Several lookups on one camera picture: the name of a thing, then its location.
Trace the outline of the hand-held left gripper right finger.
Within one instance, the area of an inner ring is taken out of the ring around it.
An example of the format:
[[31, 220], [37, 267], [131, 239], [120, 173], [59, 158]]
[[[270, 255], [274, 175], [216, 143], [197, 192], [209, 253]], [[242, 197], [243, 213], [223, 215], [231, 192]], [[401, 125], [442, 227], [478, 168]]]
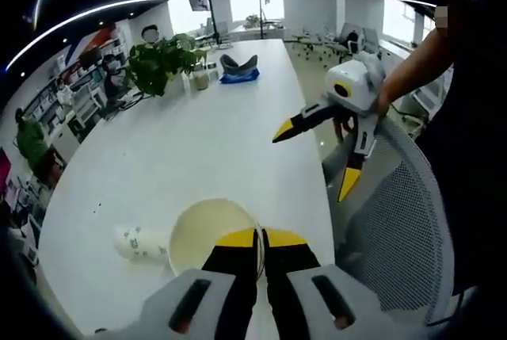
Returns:
[[306, 240], [262, 230], [268, 301], [281, 339], [395, 339], [374, 292], [346, 272], [320, 265]]

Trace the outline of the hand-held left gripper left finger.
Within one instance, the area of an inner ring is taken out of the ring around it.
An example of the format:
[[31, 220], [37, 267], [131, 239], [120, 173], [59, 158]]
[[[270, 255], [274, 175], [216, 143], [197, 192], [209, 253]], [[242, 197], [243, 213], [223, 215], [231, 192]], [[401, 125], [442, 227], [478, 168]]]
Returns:
[[140, 339], [244, 339], [257, 299], [261, 236], [231, 232], [201, 269], [189, 269], [151, 295], [139, 317]]

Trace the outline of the person's right hand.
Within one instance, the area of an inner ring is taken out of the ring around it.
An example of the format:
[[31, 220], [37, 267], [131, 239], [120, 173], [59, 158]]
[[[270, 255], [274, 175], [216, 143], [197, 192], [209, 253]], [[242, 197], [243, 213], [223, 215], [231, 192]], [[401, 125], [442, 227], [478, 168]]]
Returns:
[[385, 82], [376, 100], [377, 116], [379, 118], [384, 118], [391, 107], [391, 103], [396, 99], [398, 99], [398, 92], [391, 84]]

